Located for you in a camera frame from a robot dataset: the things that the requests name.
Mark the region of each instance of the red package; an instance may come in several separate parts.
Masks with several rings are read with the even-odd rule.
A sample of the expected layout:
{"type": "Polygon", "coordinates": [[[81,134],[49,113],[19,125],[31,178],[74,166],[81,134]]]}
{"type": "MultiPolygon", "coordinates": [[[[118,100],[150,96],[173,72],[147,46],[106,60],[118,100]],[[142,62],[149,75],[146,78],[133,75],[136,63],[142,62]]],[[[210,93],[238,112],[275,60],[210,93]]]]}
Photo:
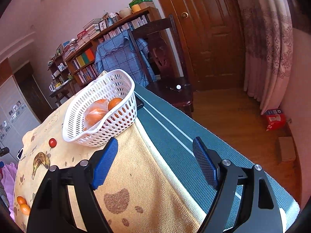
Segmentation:
{"type": "Polygon", "coordinates": [[[93,127],[108,113],[107,99],[101,99],[92,103],[84,112],[84,129],[88,130],[93,127]]]}
{"type": "Polygon", "coordinates": [[[266,131],[277,130],[286,124],[285,114],[280,109],[269,109],[264,113],[264,116],[268,122],[266,131]]]}

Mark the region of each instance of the kettle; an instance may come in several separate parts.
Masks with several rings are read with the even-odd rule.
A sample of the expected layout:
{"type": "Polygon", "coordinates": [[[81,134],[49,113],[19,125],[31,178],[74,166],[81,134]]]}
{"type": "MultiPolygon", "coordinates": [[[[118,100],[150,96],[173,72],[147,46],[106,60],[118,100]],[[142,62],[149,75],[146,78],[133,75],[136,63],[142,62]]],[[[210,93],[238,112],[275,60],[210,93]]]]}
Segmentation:
{"type": "Polygon", "coordinates": [[[51,83],[51,85],[49,86],[49,89],[54,92],[55,91],[55,86],[54,83],[51,83]]]}

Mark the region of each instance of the curtain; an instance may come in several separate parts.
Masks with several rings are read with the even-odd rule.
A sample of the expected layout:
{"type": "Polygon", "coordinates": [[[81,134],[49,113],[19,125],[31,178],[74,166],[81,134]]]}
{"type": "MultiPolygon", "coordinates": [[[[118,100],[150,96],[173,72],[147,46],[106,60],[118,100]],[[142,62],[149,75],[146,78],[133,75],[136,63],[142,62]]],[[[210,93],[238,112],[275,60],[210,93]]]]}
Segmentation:
{"type": "Polygon", "coordinates": [[[238,0],[245,36],[244,90],[261,114],[278,108],[289,81],[293,28],[287,0],[238,0]]]}

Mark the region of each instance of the overripe banana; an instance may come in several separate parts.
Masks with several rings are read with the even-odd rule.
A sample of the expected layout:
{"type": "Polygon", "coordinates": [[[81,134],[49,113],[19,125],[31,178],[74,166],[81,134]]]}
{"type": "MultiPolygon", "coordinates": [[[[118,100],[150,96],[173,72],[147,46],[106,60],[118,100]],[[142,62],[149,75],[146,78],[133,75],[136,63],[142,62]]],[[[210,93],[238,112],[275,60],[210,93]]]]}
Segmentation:
{"type": "Polygon", "coordinates": [[[50,167],[50,159],[43,152],[39,152],[34,158],[34,162],[32,164],[33,165],[33,171],[31,176],[32,179],[35,178],[36,171],[41,164],[43,164],[46,169],[50,167]]]}

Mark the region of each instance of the brass door knob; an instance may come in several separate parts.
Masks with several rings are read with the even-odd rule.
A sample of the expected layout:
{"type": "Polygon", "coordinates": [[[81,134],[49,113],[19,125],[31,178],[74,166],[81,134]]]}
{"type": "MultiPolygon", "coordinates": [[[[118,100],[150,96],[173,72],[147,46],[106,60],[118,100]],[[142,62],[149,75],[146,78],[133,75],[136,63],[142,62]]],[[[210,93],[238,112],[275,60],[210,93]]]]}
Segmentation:
{"type": "Polygon", "coordinates": [[[183,12],[183,13],[181,13],[181,17],[188,18],[189,14],[187,12],[183,12]]]}

